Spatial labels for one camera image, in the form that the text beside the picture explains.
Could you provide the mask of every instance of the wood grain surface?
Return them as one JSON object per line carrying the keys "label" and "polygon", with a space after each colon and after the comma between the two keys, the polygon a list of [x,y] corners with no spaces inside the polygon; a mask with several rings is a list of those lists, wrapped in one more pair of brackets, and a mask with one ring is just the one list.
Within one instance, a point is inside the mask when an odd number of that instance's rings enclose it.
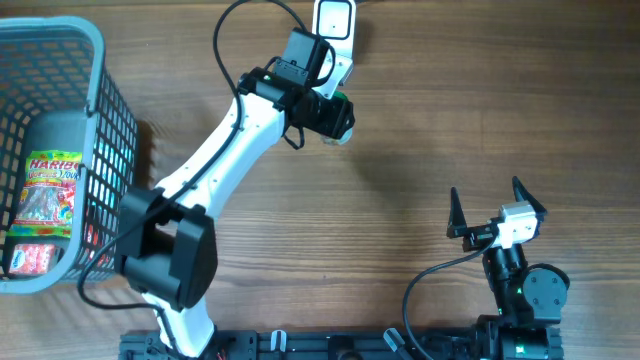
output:
{"label": "wood grain surface", "polygon": [[[312,4],[293,8],[311,23]],[[142,183],[170,174],[226,113],[211,32],[225,5],[11,8],[95,22],[107,66],[143,130]],[[518,175],[549,209],[526,245],[572,279],[560,326],[567,359],[640,353],[640,9],[607,2],[372,2],[358,8],[355,104],[346,146],[308,134],[255,164],[217,224],[207,294],[221,329],[384,329],[422,269],[462,255],[445,237],[449,188],[470,224],[512,201]],[[234,78],[284,49],[294,23],[238,8],[221,34]],[[137,299],[114,280],[91,295]],[[495,313],[479,261],[415,289],[417,327]],[[149,311],[103,312],[72,286],[0,297],[0,359],[113,359]]]}

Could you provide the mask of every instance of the gray basket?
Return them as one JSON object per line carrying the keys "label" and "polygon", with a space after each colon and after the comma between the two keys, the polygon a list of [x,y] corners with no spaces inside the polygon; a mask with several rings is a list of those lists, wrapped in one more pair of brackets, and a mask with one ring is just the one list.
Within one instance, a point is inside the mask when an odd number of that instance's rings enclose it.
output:
{"label": "gray basket", "polygon": [[[87,20],[0,20],[0,293],[28,294],[77,280],[116,233],[118,205],[133,182],[138,127],[104,58],[102,34]],[[83,153],[70,239],[6,237],[33,150]],[[65,252],[45,275],[10,279],[4,271],[16,242],[55,243]],[[88,280],[112,274],[110,252]]]}

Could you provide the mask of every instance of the red candy package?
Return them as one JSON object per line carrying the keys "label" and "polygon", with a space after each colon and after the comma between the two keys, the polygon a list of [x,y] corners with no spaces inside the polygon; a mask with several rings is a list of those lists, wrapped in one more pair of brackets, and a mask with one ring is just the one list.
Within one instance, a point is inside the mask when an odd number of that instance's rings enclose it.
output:
{"label": "red candy package", "polygon": [[59,257],[60,248],[53,244],[18,244],[13,249],[9,274],[46,274],[58,263]]}
{"label": "red candy package", "polygon": [[71,220],[82,153],[34,151],[9,236],[71,237]]}

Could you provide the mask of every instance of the black cable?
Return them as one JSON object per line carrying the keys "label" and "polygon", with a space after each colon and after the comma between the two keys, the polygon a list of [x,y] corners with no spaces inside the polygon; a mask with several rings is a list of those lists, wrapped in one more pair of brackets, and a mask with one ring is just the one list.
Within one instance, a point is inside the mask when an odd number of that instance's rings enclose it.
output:
{"label": "black cable", "polygon": [[269,60],[269,62],[267,63],[267,65],[264,67],[264,69],[269,71],[269,68],[271,67],[271,65],[273,65],[273,63],[276,62],[276,60],[280,60],[280,59],[282,59],[280,56],[272,57],[271,60]]}
{"label": "black cable", "polygon": [[420,353],[425,358],[427,358],[427,360],[433,360],[433,358],[427,353],[427,351],[422,347],[422,345],[420,345],[415,335],[413,334],[413,331],[411,331],[411,324],[409,323],[409,312],[407,307],[409,305],[409,295],[411,295],[411,290],[418,283],[418,281],[422,280],[423,277],[429,274],[432,274],[438,270],[445,269],[453,265],[462,264],[463,262],[473,260],[478,256],[483,255],[485,252],[487,252],[487,250],[489,250],[493,246],[493,243],[495,241],[496,241],[496,238],[494,237],[493,240],[487,246],[474,252],[473,254],[428,268],[427,270],[421,272],[420,274],[418,274],[418,276],[413,278],[413,280],[411,280],[411,282],[409,283],[409,286],[407,286],[407,290],[404,292],[404,298],[402,299],[402,321],[404,321],[404,327],[407,331],[407,335],[409,335],[409,338],[411,338],[413,345],[416,347],[416,349],[418,349],[418,351],[420,351]]}
{"label": "black cable", "polygon": [[295,142],[293,142],[293,140],[289,139],[287,134],[282,135],[282,137],[284,137],[284,141],[286,141],[287,144],[291,145],[291,147],[294,150],[300,150],[304,147],[304,130],[302,130],[302,126],[297,127],[297,129],[298,129],[298,134],[300,134],[299,144],[296,144]]}
{"label": "black cable", "polygon": [[[213,46],[213,53],[214,53],[216,62],[218,63],[218,66],[220,67],[220,72],[222,72],[222,75],[224,76],[225,80],[227,81],[227,84],[229,85],[229,88],[231,89],[231,92],[232,92],[234,98],[236,99],[237,118],[236,118],[236,122],[234,123],[234,126],[233,126],[233,129],[232,129],[231,133],[229,134],[227,139],[224,141],[224,143],[220,146],[218,151],[216,151],[216,153],[205,163],[205,165],[200,170],[198,170],[198,172],[196,172],[193,175],[193,177],[191,179],[189,179],[189,181],[184,183],[183,187],[180,188],[180,190],[178,190],[169,199],[164,201],[160,206],[156,207],[154,210],[150,211],[145,216],[143,216],[131,228],[127,229],[126,231],[123,231],[118,236],[116,236],[113,239],[109,240],[100,250],[98,250],[94,254],[93,258],[84,267],[84,269],[80,273],[80,277],[78,278],[78,283],[77,283],[78,294],[80,295],[80,298],[85,303],[87,303],[88,305],[91,305],[93,307],[96,307],[96,308],[99,308],[99,309],[102,309],[102,310],[130,310],[130,309],[152,309],[152,310],[155,310],[156,313],[157,313],[157,316],[160,317],[162,325],[163,325],[163,327],[164,327],[164,329],[165,329],[165,331],[167,333],[167,337],[169,338],[169,342],[171,344],[171,347],[176,352],[178,351],[178,348],[176,346],[175,337],[173,336],[173,332],[171,331],[171,328],[169,326],[169,321],[167,320],[167,317],[166,317],[166,314],[164,312],[164,309],[162,309],[160,306],[154,305],[154,304],[149,304],[149,303],[102,304],[102,303],[99,303],[99,302],[97,302],[95,300],[90,299],[87,296],[87,294],[84,291],[85,290],[84,289],[84,285],[86,283],[87,276],[89,275],[89,272],[91,272],[91,269],[93,267],[95,267],[96,263],[100,260],[100,258],[104,254],[107,253],[107,251],[109,251],[113,246],[115,246],[116,243],[119,240],[121,240],[123,237],[126,237],[127,235],[131,234],[131,232],[133,232],[137,228],[143,226],[147,221],[155,218],[158,214],[160,214],[162,211],[164,211],[169,206],[171,206],[173,203],[175,203],[189,189],[191,189],[193,187],[193,185],[195,185],[195,183],[202,177],[202,175],[204,175],[209,170],[209,168],[218,160],[218,158],[220,158],[222,153],[229,147],[229,145],[231,144],[231,142],[235,138],[235,136],[236,136],[236,134],[238,132],[238,129],[240,129],[240,127],[242,125],[242,119],[243,119],[242,100],[240,98],[240,94],[238,93],[238,89],[236,88],[233,80],[231,79],[231,76],[229,75],[229,72],[225,68],[224,64],[222,63],[222,59],[220,58],[220,52],[218,51],[218,34],[220,32],[220,27],[222,26],[222,23],[224,22],[225,18],[229,15],[229,13],[233,9],[238,7],[239,5],[242,5],[242,4],[250,2],[250,1],[251,0],[239,0],[239,1],[236,1],[235,3],[231,4],[231,6],[229,6],[227,8],[227,10],[225,10],[224,13],[222,13],[222,15],[220,16],[220,19],[218,20],[218,23],[216,24],[215,30],[213,31],[212,46]],[[293,18],[296,20],[296,22],[298,23],[300,28],[302,28],[304,31],[308,31],[306,26],[304,25],[304,23],[300,19],[300,17],[298,17],[298,15],[291,8],[289,8],[287,5],[285,5],[284,3],[282,3],[282,2],[280,2],[278,0],[265,0],[265,1],[273,3],[273,4],[276,4],[276,5],[280,6],[281,8],[283,8],[284,10],[286,10],[289,14],[291,14],[291,16],[293,16]]]}
{"label": "black cable", "polygon": [[327,76],[323,77],[322,79],[318,79],[316,80],[315,83],[313,83],[313,86],[322,86],[324,84],[327,83],[327,81],[329,81],[329,78],[331,77],[331,74],[333,74],[333,69],[336,67],[336,50],[333,48],[333,46],[329,46],[329,51],[331,52],[331,69],[329,70],[329,73],[327,74]]}

